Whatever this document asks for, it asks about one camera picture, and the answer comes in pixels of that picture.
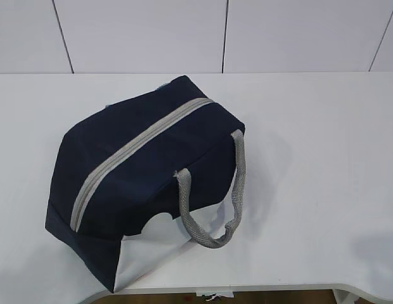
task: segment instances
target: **gray rope handle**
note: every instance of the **gray rope handle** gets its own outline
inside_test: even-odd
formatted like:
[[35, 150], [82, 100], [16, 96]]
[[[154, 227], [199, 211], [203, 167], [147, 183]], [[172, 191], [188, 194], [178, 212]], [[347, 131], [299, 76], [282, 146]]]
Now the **gray rope handle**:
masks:
[[176, 174], [179, 188], [179, 212], [181, 214], [181, 220], [191, 238], [198, 244], [208, 248], [220, 248], [227, 244], [242, 220], [243, 191], [246, 178], [245, 143], [241, 130], [234, 131], [231, 136], [235, 142], [236, 149], [236, 178], [231, 195], [235, 217], [226, 223], [224, 226], [226, 232], [221, 237], [217, 239], [212, 238], [190, 215], [190, 171], [184, 168]]

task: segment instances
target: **white table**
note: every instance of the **white table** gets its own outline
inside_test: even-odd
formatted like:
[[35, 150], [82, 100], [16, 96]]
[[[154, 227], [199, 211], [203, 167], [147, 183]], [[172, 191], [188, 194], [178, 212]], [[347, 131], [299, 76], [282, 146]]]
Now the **white table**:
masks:
[[[107, 295], [44, 230], [62, 135], [175, 75], [0, 75], [0, 304]], [[122, 293], [344, 289], [393, 301], [393, 73], [190, 75], [245, 122], [245, 212]]]

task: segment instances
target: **gray zipper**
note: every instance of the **gray zipper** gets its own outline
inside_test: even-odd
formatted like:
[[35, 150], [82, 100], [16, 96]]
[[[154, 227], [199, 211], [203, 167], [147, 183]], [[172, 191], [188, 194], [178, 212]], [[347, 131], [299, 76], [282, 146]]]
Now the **gray zipper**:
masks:
[[72, 208], [70, 227], [75, 232], [78, 232], [82, 216], [84, 215], [85, 209], [87, 208], [88, 202], [92, 195], [95, 193], [96, 188], [100, 185], [101, 181], [121, 163], [126, 161], [132, 156], [138, 149], [143, 147], [146, 143], [151, 141], [154, 137], [158, 136], [163, 131], [174, 125], [176, 122], [183, 119], [193, 111], [205, 106], [209, 103], [213, 103], [213, 100], [209, 98], [195, 98], [187, 101], [185, 104], [169, 113], [167, 116], [161, 118], [158, 122], [148, 127], [134, 139], [129, 141], [117, 152], [105, 160], [95, 170], [93, 170], [84, 181], [80, 192], [78, 193], [74, 206]]

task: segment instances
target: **white wall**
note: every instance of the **white wall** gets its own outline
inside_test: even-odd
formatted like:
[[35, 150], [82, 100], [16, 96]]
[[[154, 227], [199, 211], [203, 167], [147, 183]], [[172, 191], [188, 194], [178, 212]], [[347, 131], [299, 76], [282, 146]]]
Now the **white wall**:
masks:
[[393, 0], [229, 0], [224, 71], [368, 71]]
[[393, 71], [393, 15], [371, 71]]
[[219, 73], [226, 0], [57, 0], [79, 73]]
[[0, 0], [0, 73], [70, 73], [51, 0]]
[[[223, 54], [226, 2], [55, 0], [76, 73], [393, 71], [393, 0], [229, 0]], [[52, 0], [0, 0], [0, 73], [69, 72]]]

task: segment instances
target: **bag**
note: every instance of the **bag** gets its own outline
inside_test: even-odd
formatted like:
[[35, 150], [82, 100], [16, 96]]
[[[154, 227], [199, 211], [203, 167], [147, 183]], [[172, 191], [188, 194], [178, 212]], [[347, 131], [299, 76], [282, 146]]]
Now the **bag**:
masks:
[[[242, 217], [244, 130], [185, 76], [108, 106], [65, 134], [46, 229], [111, 292], [190, 239], [220, 248]], [[214, 239], [234, 175], [235, 217]]]

